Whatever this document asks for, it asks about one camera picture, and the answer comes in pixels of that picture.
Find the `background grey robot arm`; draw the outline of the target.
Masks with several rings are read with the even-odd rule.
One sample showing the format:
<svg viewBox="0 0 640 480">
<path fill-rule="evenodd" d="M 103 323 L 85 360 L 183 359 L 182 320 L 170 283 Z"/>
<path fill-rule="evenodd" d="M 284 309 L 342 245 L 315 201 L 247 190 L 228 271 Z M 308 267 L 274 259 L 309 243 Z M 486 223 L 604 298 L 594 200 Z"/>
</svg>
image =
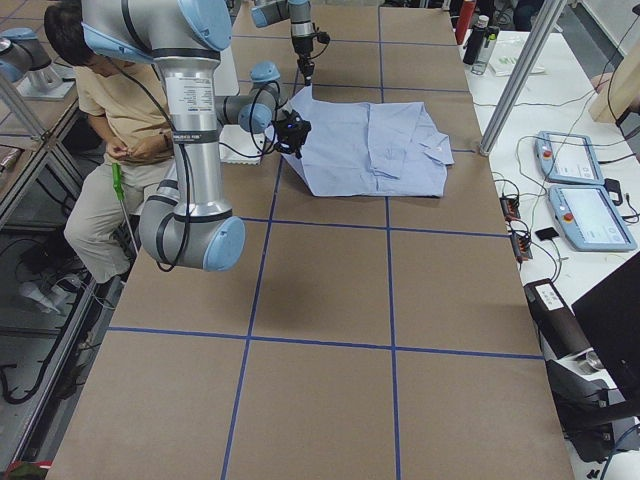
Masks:
<svg viewBox="0 0 640 480">
<path fill-rule="evenodd" d="M 36 33 L 26 27 L 1 32 L 1 75 L 25 99 L 59 101 L 73 87 L 56 68 Z"/>
</svg>

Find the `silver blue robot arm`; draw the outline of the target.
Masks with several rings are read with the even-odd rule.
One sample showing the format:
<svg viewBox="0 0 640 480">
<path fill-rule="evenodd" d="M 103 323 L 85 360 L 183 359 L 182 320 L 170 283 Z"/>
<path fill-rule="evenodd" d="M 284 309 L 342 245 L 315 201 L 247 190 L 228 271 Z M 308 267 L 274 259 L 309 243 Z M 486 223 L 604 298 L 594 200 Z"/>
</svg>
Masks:
<svg viewBox="0 0 640 480">
<path fill-rule="evenodd" d="M 251 17 L 257 28 L 288 20 L 297 67 L 304 85 L 310 86 L 315 71 L 315 59 L 329 45 L 331 38 L 320 30 L 312 19 L 311 2 L 308 0 L 255 1 Z"/>
<path fill-rule="evenodd" d="M 216 95 L 214 71 L 232 36 L 223 1 L 85 1 L 82 26 L 95 53 L 152 63 L 162 77 L 175 164 L 144 204 L 144 249 L 166 265 L 232 268 L 243 251 L 245 225 L 223 195 L 222 126 L 238 124 L 250 134 L 271 129 L 276 150 L 295 156 L 311 130 L 282 95 L 277 68 L 257 64 L 247 95 Z"/>
</svg>

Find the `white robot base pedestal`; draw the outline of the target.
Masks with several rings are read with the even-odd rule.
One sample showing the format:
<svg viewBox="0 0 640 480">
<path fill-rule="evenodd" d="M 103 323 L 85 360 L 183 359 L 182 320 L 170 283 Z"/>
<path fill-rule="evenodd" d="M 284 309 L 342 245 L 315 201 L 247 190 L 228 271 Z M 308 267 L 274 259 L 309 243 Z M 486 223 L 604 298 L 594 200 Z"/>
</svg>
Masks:
<svg viewBox="0 0 640 480">
<path fill-rule="evenodd" d="M 240 85 L 232 49 L 220 53 L 220 64 L 214 72 L 214 88 L 217 96 L 238 96 Z M 263 155 L 265 136 L 250 134 L 239 125 L 220 127 L 220 158 L 224 163 L 259 165 Z"/>
</svg>

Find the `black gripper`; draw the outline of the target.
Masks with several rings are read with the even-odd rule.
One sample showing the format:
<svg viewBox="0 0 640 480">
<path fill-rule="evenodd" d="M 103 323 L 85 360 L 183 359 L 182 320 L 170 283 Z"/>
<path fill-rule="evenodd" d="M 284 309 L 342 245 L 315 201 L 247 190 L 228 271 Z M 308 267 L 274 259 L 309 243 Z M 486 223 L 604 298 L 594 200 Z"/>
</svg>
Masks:
<svg viewBox="0 0 640 480">
<path fill-rule="evenodd" d="M 275 130 L 275 150 L 288 155 L 302 158 L 302 147 L 307 140 L 312 126 L 296 111 L 284 113 L 284 117 L 274 120 L 271 125 Z"/>
<path fill-rule="evenodd" d="M 317 31 L 309 35 L 292 37 L 294 52 L 299 57 L 298 69 L 302 75 L 305 86 L 312 84 L 315 70 L 315 62 L 312 60 L 316 58 L 316 55 L 313 54 L 314 42 L 328 45 L 330 43 L 330 35 L 325 31 Z"/>
</svg>

